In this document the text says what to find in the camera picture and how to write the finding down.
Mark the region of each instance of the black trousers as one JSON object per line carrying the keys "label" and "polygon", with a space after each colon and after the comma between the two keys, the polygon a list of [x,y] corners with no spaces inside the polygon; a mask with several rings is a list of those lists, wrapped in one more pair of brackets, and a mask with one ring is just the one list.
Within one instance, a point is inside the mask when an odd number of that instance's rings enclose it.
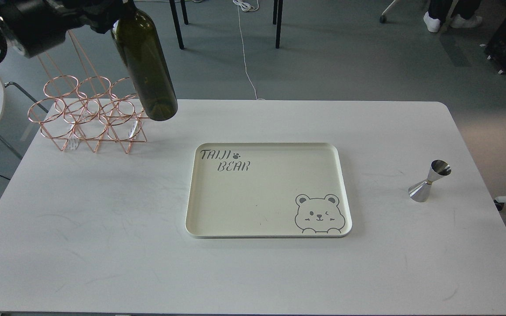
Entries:
{"label": "black trousers", "polygon": [[[452,16],[460,14],[462,18],[471,18],[480,7],[481,0],[460,0],[456,4]],[[452,5],[452,0],[430,0],[429,16],[431,18],[438,18],[442,23],[446,21],[446,16]]]}

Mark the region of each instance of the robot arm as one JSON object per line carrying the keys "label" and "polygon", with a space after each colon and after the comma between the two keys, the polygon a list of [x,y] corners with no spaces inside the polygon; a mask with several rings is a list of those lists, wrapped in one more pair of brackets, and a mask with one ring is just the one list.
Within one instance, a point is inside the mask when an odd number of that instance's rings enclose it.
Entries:
{"label": "robot arm", "polygon": [[26,57],[36,56],[83,25],[104,34],[122,11],[122,0],[0,0],[0,63],[8,46]]}

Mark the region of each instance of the bottle neck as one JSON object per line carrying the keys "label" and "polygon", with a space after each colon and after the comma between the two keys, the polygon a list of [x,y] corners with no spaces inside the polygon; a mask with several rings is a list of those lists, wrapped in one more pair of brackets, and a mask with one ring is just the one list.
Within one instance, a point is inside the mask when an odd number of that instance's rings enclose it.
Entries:
{"label": "bottle neck", "polygon": [[134,3],[134,0],[123,0],[123,16],[133,16],[136,13],[136,4]]}

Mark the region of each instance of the bear face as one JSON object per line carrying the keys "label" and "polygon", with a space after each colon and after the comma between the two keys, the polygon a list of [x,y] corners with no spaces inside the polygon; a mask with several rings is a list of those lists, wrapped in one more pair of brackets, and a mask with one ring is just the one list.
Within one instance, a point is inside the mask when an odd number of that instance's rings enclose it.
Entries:
{"label": "bear face", "polygon": [[296,197],[298,213],[295,217],[296,226],[302,232],[313,230],[316,233],[329,233],[345,226],[345,216],[339,210],[339,198],[327,194],[324,198],[309,198],[305,194]]}

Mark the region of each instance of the caster wheel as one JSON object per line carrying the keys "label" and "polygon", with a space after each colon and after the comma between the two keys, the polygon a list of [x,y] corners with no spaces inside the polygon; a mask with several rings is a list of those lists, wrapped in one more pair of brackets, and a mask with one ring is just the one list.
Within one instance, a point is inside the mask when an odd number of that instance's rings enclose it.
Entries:
{"label": "caster wheel", "polygon": [[504,203],[497,202],[496,200],[493,200],[493,202],[495,203],[495,206],[496,206],[497,210],[498,210],[499,212],[501,212],[502,207],[503,207],[503,206],[505,206],[505,204],[504,204]]}

